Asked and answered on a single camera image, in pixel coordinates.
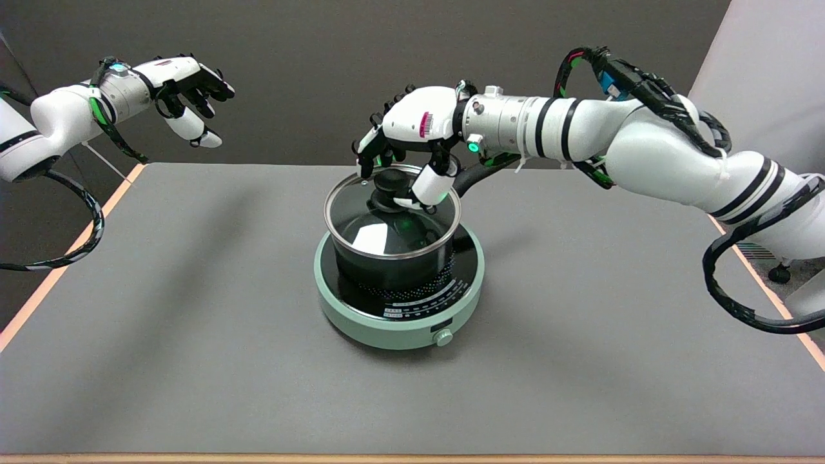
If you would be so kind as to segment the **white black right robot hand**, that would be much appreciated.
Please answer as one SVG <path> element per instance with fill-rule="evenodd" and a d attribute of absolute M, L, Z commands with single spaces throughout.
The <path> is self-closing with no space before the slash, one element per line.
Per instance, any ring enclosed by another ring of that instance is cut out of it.
<path fill-rule="evenodd" d="M 367 134 L 353 143 L 360 176 L 368 179 L 375 166 L 388 168 L 408 153 L 428 153 L 410 187 L 390 197 L 401 208 L 433 211 L 461 171 L 451 153 L 458 141 L 453 124 L 458 103 L 456 91 L 448 87 L 408 87 L 387 102 L 383 113 L 371 115 Z"/>

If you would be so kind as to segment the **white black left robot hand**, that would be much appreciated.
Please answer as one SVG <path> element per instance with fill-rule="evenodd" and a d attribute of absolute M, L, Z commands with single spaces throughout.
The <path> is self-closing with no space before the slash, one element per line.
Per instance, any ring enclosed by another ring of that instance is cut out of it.
<path fill-rule="evenodd" d="M 220 135 L 204 123 L 204 119 L 215 117 L 212 100 L 226 102 L 235 97 L 235 88 L 221 71 L 185 55 L 157 61 L 154 66 L 168 73 L 160 80 L 154 98 L 156 110 L 165 123 L 192 148 L 221 146 Z"/>

